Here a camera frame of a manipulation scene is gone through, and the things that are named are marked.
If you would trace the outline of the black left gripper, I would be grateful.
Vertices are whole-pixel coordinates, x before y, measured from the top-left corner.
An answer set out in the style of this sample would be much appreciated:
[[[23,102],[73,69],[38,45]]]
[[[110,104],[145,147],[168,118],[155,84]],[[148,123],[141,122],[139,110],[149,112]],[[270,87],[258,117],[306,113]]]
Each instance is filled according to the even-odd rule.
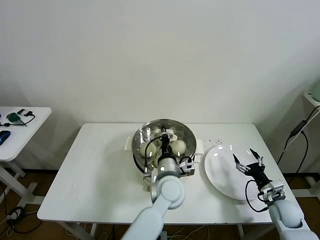
[[[167,128],[163,124],[160,129],[161,129],[161,138],[160,138],[160,140],[161,140],[161,147],[160,147],[161,156],[158,158],[158,160],[161,161],[163,159],[170,158],[175,161],[176,157],[174,156],[172,149],[170,147],[170,138],[167,133]]]

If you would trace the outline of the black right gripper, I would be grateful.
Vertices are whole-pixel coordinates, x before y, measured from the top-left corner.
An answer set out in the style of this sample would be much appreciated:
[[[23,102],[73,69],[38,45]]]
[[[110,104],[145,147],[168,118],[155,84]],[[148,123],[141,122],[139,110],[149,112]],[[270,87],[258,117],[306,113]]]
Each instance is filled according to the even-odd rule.
[[[245,173],[247,176],[253,177],[257,188],[261,190],[264,186],[268,185],[272,180],[270,180],[267,175],[264,173],[265,164],[263,162],[263,157],[260,156],[255,150],[249,149],[252,155],[255,157],[257,162],[251,163],[247,166],[240,163],[237,156],[233,153],[233,159],[235,162],[235,167],[241,173]]]

